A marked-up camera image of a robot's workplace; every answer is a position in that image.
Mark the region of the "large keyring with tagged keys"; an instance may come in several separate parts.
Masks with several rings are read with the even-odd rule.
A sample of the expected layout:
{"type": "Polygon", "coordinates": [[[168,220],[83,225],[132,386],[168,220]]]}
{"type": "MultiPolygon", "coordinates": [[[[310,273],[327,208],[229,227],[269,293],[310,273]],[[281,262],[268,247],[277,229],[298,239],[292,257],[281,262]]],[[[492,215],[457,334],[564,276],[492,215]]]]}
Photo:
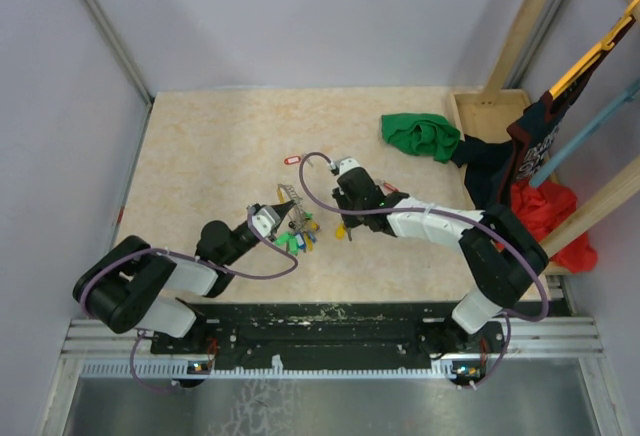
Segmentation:
{"type": "Polygon", "coordinates": [[[305,210],[302,197],[292,185],[278,184],[277,196],[281,203],[293,202],[293,207],[287,213],[288,230],[276,238],[275,244],[282,246],[294,257],[297,257],[300,252],[311,252],[317,243],[317,233],[320,231],[320,226],[313,214],[305,210]]]}

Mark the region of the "wooden rack frame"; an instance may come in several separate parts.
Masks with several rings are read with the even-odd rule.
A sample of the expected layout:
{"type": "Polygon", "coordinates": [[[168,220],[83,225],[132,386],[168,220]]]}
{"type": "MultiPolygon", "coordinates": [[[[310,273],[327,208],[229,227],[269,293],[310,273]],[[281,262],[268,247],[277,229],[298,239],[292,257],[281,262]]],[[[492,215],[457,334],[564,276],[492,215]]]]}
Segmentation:
{"type": "MultiPolygon", "coordinates": [[[[504,89],[507,76],[525,49],[528,38],[549,0],[523,0],[505,38],[488,81],[480,91],[449,93],[451,114],[456,127],[474,137],[497,143],[507,135],[506,128],[531,105],[521,89],[504,89]]],[[[619,208],[639,191],[639,160],[634,159],[540,242],[549,257],[619,208]]]]}

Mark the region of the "light blue hanger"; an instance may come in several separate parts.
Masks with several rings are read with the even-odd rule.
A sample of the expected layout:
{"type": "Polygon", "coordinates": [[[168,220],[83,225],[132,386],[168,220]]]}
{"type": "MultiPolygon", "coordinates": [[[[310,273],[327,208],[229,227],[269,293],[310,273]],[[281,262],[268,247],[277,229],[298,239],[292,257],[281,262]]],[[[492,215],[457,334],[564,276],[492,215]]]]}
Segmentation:
{"type": "Polygon", "coordinates": [[[546,181],[556,168],[571,156],[581,145],[593,136],[601,126],[613,118],[626,104],[635,100],[639,93],[639,79],[636,78],[621,93],[602,108],[591,121],[584,126],[563,147],[553,153],[552,157],[530,178],[529,185],[538,188],[546,181]]]}

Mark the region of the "red cloth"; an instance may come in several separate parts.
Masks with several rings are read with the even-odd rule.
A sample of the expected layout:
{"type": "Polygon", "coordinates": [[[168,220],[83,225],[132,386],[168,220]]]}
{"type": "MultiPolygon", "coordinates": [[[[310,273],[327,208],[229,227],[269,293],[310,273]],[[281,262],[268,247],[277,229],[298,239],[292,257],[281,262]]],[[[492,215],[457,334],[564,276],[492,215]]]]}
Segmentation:
{"type": "MultiPolygon", "coordinates": [[[[544,181],[539,187],[528,180],[514,183],[510,188],[511,209],[541,242],[577,209],[577,197],[568,187],[544,181]]],[[[571,273],[591,271],[598,262],[598,253],[591,246],[587,233],[551,257],[551,260],[571,273]]]]}

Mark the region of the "key with red tag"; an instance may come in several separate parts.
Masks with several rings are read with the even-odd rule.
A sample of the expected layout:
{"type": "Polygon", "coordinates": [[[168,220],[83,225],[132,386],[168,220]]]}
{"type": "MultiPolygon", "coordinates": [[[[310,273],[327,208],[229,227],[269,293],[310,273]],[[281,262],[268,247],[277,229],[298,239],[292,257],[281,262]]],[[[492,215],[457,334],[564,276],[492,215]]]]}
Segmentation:
{"type": "Polygon", "coordinates": [[[284,158],[283,163],[287,166],[300,165],[302,160],[306,157],[305,153],[299,155],[291,155],[284,158]]]}

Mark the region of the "key with red fob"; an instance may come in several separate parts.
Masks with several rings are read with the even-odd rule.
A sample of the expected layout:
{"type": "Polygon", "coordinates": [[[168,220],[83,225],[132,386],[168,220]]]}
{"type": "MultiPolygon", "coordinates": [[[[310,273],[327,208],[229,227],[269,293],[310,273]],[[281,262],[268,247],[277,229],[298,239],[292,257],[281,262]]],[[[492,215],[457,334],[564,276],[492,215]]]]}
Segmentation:
{"type": "Polygon", "coordinates": [[[386,191],[389,192],[398,192],[398,189],[393,186],[392,184],[386,182],[386,181],[379,181],[378,185],[381,186],[382,188],[384,188],[386,191]]]}

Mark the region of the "dark navy shirt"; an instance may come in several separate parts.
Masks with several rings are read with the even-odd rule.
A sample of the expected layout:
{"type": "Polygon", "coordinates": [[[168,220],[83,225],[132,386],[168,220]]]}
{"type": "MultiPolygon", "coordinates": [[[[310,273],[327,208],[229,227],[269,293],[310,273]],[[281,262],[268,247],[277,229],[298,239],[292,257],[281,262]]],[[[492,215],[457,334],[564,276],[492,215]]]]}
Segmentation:
{"type": "Polygon", "coordinates": [[[540,169],[567,111],[599,65],[595,62],[558,95],[544,92],[506,128],[508,141],[488,143],[467,135],[458,144],[450,161],[466,168],[464,184],[477,209],[511,204],[511,187],[540,169]]]}

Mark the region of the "aluminium rail frame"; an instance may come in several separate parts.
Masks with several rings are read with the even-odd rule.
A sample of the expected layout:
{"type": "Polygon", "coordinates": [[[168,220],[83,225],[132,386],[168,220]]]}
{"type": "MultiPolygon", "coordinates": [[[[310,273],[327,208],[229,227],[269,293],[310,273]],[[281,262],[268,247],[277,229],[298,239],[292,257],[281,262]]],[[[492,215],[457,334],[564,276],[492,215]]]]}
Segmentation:
{"type": "Polygon", "coordinates": [[[100,322],[70,323],[39,431],[63,431],[81,376],[239,379],[448,378],[473,387],[512,359],[579,362],[597,425],[626,433],[594,320],[572,315],[562,297],[532,323],[499,316],[474,334],[451,320],[453,304],[214,304],[196,310],[182,339],[100,322]]]}

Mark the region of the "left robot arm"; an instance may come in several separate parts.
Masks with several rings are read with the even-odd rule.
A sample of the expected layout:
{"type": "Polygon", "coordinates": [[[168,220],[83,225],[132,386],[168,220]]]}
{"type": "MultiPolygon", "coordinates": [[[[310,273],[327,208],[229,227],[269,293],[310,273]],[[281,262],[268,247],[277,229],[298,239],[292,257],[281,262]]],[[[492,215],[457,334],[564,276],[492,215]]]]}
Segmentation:
{"type": "Polygon", "coordinates": [[[186,352],[197,352],[207,343],[207,327],[196,321],[188,303],[164,293],[221,294],[240,275],[230,266],[269,241],[294,206],[292,200],[275,206],[254,204],[234,229],[211,221],[202,228],[193,256],[153,248],[138,236],[128,236],[79,278],[72,296],[86,315],[115,334],[153,331],[172,337],[186,352]]]}

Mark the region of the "grey corner wall post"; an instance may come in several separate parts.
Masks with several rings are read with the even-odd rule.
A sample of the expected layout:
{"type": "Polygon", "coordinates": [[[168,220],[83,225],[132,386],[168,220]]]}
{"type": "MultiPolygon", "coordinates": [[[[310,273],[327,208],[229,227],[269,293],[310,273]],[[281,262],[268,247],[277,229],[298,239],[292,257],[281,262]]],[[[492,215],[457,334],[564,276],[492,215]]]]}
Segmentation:
{"type": "Polygon", "coordinates": [[[107,13],[104,11],[99,0],[80,0],[104,43],[110,50],[115,61],[126,76],[129,83],[134,87],[136,93],[150,108],[154,102],[148,85],[137,65],[131,52],[126,47],[123,39],[116,31],[107,13]]]}

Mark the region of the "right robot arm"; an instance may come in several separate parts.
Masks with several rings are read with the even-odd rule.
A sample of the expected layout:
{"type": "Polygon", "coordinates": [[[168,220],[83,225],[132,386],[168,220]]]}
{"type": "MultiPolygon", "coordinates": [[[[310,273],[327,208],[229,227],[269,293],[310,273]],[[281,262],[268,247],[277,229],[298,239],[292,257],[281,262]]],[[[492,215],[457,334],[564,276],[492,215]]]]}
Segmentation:
{"type": "Polygon", "coordinates": [[[386,194],[352,160],[342,161],[331,172],[337,177],[332,198],[347,229],[364,226],[463,255],[474,285],[452,310],[446,328],[448,343],[458,351],[473,349],[486,323],[513,309],[548,265],[549,257],[534,236],[501,204],[487,210],[453,210],[399,191],[386,194]]]}

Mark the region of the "green cloth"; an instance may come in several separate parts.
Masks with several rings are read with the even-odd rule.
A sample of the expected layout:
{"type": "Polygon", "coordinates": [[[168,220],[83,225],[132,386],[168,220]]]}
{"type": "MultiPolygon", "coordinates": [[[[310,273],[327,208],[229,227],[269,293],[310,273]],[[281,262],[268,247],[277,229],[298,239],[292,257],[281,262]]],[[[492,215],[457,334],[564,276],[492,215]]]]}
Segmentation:
{"type": "Polygon", "coordinates": [[[381,137],[404,154],[447,163],[461,140],[461,133],[442,115],[396,113],[381,116],[381,137]]]}

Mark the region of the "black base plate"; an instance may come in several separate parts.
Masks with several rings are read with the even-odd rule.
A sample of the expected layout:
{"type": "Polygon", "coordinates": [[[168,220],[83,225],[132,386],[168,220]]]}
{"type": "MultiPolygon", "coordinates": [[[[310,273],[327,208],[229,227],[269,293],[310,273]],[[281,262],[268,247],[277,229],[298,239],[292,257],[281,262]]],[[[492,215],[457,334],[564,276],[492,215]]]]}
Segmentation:
{"type": "Polygon", "coordinates": [[[451,302],[213,304],[196,308],[193,329],[181,339],[148,332],[140,357],[211,360],[216,371],[275,370],[320,373],[429,370],[447,358],[565,357],[580,325],[551,305],[541,322],[498,316],[474,336],[448,326],[451,302]]]}

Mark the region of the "key with yellow tag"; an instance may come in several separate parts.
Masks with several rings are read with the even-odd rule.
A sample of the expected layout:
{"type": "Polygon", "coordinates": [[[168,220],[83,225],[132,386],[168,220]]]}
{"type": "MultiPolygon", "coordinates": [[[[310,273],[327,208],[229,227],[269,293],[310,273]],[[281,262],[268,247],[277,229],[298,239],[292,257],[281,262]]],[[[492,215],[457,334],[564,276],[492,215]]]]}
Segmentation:
{"type": "Polygon", "coordinates": [[[338,228],[335,231],[335,237],[338,240],[348,240],[348,241],[352,241],[352,235],[351,235],[351,229],[346,227],[344,224],[341,224],[338,226],[338,228]]]}

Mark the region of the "yellow hanger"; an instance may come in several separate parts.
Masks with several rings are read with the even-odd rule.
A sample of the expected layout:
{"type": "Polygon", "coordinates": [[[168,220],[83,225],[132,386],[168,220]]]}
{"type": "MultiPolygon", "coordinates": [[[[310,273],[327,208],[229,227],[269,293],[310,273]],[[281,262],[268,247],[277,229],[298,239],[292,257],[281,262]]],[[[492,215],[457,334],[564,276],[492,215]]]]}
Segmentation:
{"type": "Polygon", "coordinates": [[[633,11],[639,5],[639,0],[632,0],[623,15],[616,21],[612,28],[588,50],[550,89],[553,99],[557,99],[574,82],[578,80],[588,69],[593,67],[602,56],[613,50],[619,40],[635,24],[633,11]]]}

